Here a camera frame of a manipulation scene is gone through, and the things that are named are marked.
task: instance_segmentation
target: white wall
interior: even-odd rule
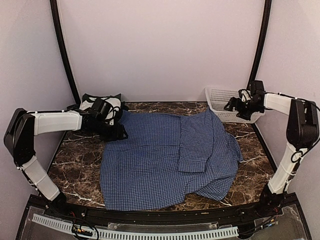
[[[306,98],[320,106],[319,1],[273,1],[257,78],[268,92]],[[285,150],[287,119],[268,111],[257,123],[277,163]],[[319,172],[320,144],[305,156],[289,188],[297,193],[315,240],[320,239]]]
[[[56,110],[73,104],[48,0],[0,3],[0,136],[16,108]],[[38,136],[35,149],[47,168],[61,134]],[[0,239],[13,240],[33,188],[0,141]]]
[[[247,86],[264,0],[59,0],[80,92],[203,101]]]

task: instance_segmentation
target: marble table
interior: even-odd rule
[[[127,103],[133,113],[170,113],[193,115],[204,112],[206,102],[144,102]],[[224,123],[239,146],[244,161],[229,193],[222,201],[215,201],[195,193],[185,196],[182,203],[157,211],[190,211],[237,206],[257,202],[264,185],[274,172],[250,124]],[[82,131],[69,131],[49,169],[53,182],[66,194],[67,201],[90,207],[104,208],[100,190],[100,165],[105,143],[98,135]]]

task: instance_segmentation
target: plastic basket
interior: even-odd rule
[[[205,88],[205,97],[208,102],[209,108],[220,118],[223,123],[246,123],[253,124],[255,121],[264,115],[264,113],[255,112],[251,116],[251,120],[244,120],[237,117],[238,111],[226,111],[225,105],[229,102],[230,98],[239,97],[238,91],[233,90],[221,90],[214,87]]]

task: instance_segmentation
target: blue cloth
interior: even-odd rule
[[[129,138],[106,144],[100,187],[109,210],[168,207],[185,195],[222,200],[242,155],[211,111],[192,116],[124,111]]]

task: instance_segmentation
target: black pole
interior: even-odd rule
[[[79,96],[79,93],[77,90],[74,76],[71,71],[71,66],[70,66],[69,59],[68,59],[64,36],[62,33],[57,0],[50,0],[50,4],[51,4],[51,12],[52,12],[53,24],[54,24],[54,29],[55,29],[55,35],[56,35],[56,39],[58,41],[58,45],[59,45],[60,54],[61,54],[64,70],[66,73],[66,77],[68,79],[75,103],[80,104],[81,103],[80,96]]]
[[[246,86],[247,89],[249,89],[250,83],[256,80],[256,77],[257,77],[257,72],[258,72],[262,52],[265,45],[266,35],[267,35],[267,29],[268,29],[268,23],[269,23],[270,11],[271,11],[271,3],[272,3],[272,0],[265,0],[265,3],[264,3],[260,35],[259,35],[258,45],[256,47],[256,52],[254,56],[254,61],[253,61],[249,81]]]

